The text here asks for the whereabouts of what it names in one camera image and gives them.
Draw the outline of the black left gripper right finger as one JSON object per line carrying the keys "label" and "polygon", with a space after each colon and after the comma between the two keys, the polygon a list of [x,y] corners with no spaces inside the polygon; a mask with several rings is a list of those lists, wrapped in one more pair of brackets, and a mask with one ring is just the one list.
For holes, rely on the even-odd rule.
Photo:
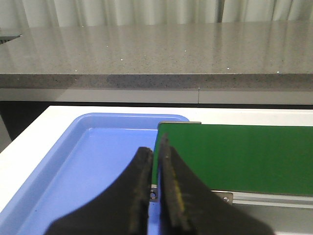
{"label": "black left gripper right finger", "polygon": [[211,191],[187,166],[168,136],[158,151],[162,235],[272,235],[267,224],[240,211]]}

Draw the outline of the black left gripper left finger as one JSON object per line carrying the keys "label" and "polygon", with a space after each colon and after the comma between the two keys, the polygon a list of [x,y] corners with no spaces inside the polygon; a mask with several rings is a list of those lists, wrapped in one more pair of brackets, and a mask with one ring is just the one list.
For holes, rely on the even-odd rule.
{"label": "black left gripper left finger", "polygon": [[145,235],[148,231],[153,152],[140,147],[101,194],[53,221],[47,235]]}

